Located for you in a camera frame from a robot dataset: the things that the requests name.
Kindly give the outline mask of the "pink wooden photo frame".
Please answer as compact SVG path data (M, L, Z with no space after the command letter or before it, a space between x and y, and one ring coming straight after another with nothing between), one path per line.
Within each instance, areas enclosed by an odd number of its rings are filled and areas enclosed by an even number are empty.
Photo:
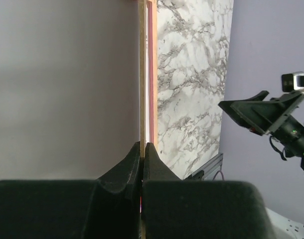
M151 143L157 146L157 10L156 1L146 1L146 36L150 37L150 55L152 60L152 138Z

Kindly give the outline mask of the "white photo paper sheet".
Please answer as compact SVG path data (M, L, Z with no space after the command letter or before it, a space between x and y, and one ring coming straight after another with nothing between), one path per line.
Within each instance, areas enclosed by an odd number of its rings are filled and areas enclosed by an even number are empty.
M152 93L151 93L151 82L152 82L152 60L151 60L151 51L150 51L150 37L146 36L146 78L145 78L145 140L146 143L151 142L152 138Z

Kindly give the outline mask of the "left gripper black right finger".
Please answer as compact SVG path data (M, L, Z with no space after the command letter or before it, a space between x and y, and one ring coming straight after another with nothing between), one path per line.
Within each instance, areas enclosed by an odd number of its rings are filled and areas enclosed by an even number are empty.
M274 239L258 189L241 181L179 179L145 149L142 221L147 239Z

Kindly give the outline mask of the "brown cardboard backing board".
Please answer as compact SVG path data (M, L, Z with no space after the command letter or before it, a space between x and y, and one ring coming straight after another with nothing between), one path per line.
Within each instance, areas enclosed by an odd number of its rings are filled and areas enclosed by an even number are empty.
M138 140L138 3L0 0L0 180L98 178Z

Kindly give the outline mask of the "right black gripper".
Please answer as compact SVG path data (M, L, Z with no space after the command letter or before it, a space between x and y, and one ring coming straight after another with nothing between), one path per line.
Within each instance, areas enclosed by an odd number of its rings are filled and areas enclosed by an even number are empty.
M221 101L218 105L238 126L254 134L270 134L294 156L304 156L304 126L291 113L304 100L293 91L265 101L268 91L245 100Z

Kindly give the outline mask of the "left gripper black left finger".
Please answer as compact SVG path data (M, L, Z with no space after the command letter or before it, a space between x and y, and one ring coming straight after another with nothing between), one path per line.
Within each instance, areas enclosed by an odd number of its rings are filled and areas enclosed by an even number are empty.
M0 239L136 239L140 145L98 179L0 180Z

